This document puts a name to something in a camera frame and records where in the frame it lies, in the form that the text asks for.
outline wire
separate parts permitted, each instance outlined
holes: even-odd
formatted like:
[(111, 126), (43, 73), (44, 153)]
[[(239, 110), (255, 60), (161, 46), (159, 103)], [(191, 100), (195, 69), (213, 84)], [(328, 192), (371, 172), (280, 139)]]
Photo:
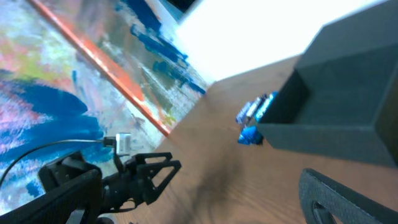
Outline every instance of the wire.
[(11, 170), (11, 168), (12, 168), (15, 164), (17, 164), (17, 162), (20, 161), (23, 157), (25, 157), (26, 155), (28, 155), (28, 154), (30, 154), (30, 153), (32, 153), (32, 152), (34, 152), (34, 151), (37, 151), (37, 150), (39, 150), (39, 149), (42, 149), (42, 148), (44, 148), (44, 147), (53, 146), (53, 145), (55, 145), (55, 144), (68, 143), (68, 142), (87, 142), (87, 143), (97, 142), (97, 143), (100, 143), (100, 142), (103, 142), (103, 140), (67, 139), (67, 140), (61, 140), (61, 141), (51, 142), (51, 143), (48, 143), (48, 144), (44, 144), (44, 145), (38, 146), (38, 147), (36, 147), (36, 148), (34, 148), (34, 149), (31, 149), (31, 150), (29, 150), (29, 151), (23, 153), (21, 156), (19, 156), (16, 160), (14, 160), (14, 162), (12, 162), (12, 163), (7, 167), (6, 171), (4, 171), (4, 173), (3, 173), (2, 176), (1, 176), (1, 179), (0, 179), (0, 188), (1, 188), (1, 184), (4, 182), (4, 179), (6, 178), (6, 175), (8, 174), (8, 172), (9, 172), (9, 171)]

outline black cable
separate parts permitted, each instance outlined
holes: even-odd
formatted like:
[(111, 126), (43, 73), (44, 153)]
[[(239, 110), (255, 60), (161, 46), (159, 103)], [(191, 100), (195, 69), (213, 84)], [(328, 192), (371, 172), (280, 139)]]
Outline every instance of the black cable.
[(16, 160), (14, 160), (14, 162), (12, 162), (12, 163), (7, 167), (6, 171), (4, 171), (4, 173), (3, 173), (2, 176), (1, 176), (1, 179), (0, 179), (0, 188), (1, 188), (1, 184), (4, 182), (4, 179), (6, 178), (6, 175), (8, 174), (8, 172), (9, 172), (9, 171), (11, 170), (11, 168), (12, 168), (18, 161), (20, 161), (23, 157), (25, 157), (26, 155), (28, 155), (28, 154), (30, 154), (30, 153), (32, 153), (32, 152), (34, 152), (34, 151), (37, 151), (37, 150), (39, 150), (39, 149), (42, 149), (42, 148), (44, 148), (44, 147), (53, 146), (53, 145), (55, 145), (55, 144), (68, 143), (68, 142), (87, 142), (87, 143), (97, 142), (97, 143), (102, 143), (103, 140), (67, 139), (67, 140), (61, 140), (61, 141), (51, 142), (51, 143), (48, 143), (48, 144), (44, 144), (44, 145), (38, 146), (38, 147), (36, 147), (36, 148), (34, 148), (34, 149), (31, 149), (31, 150), (29, 150), (29, 151), (23, 153), (23, 155), (19, 156)]

